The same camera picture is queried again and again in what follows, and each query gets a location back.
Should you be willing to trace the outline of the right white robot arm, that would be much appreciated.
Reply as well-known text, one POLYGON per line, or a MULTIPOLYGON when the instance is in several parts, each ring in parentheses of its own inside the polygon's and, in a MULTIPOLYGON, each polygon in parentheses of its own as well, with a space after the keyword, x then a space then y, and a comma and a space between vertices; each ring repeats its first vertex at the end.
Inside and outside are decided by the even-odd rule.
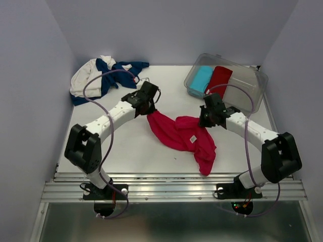
POLYGON ((249 168, 230 184, 222 185, 225 194, 230 192, 243 197, 250 189, 267 182, 277 184, 302 168, 301 158, 294 137, 288 133, 277 133, 249 120, 239 109, 225 107, 219 94, 204 97, 199 125, 205 128, 221 126, 244 138, 246 145, 252 144, 261 152, 260 166, 249 168))

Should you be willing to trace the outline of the pink t shirt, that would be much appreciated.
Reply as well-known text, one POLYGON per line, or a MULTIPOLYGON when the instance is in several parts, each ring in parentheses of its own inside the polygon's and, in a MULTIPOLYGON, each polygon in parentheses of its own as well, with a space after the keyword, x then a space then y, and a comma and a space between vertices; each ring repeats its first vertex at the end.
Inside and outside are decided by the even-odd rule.
POLYGON ((216 145, 206 128, 198 125, 199 118, 179 116, 175 120, 154 111, 147 116, 151 131, 165 146, 191 152, 203 176, 211 173, 216 159, 216 145))

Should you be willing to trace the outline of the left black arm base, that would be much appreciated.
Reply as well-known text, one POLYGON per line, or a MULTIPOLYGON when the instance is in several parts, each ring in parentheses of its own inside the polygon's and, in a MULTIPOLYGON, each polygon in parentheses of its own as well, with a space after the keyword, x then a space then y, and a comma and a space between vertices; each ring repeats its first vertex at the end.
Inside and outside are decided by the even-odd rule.
POLYGON ((99 189, 92 183, 81 183, 80 188, 83 190, 83 200, 85 201, 126 200, 125 195, 116 192, 109 186, 106 186, 104 189, 99 189))

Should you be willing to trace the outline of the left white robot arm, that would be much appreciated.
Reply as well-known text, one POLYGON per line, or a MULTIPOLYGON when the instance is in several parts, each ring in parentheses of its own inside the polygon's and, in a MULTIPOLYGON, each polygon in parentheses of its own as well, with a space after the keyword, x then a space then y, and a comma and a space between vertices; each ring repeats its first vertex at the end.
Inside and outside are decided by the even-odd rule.
POLYGON ((112 194, 112 179, 104 171, 101 145, 106 138, 114 140, 114 131, 139 115, 155 111, 154 97, 160 93, 158 86, 144 81, 139 90, 128 93, 110 110, 94 121, 72 126, 64 156, 78 167, 95 186, 95 193, 102 199, 112 194))

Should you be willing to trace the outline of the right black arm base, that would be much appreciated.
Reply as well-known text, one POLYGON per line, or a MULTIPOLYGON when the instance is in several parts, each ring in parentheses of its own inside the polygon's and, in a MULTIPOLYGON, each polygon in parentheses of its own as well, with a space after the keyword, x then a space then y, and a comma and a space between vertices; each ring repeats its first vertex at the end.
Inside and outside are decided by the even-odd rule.
POLYGON ((227 199, 261 199, 262 193, 257 193, 254 188, 246 189, 242 185, 235 183, 221 183, 216 185, 213 193, 220 200, 227 199))

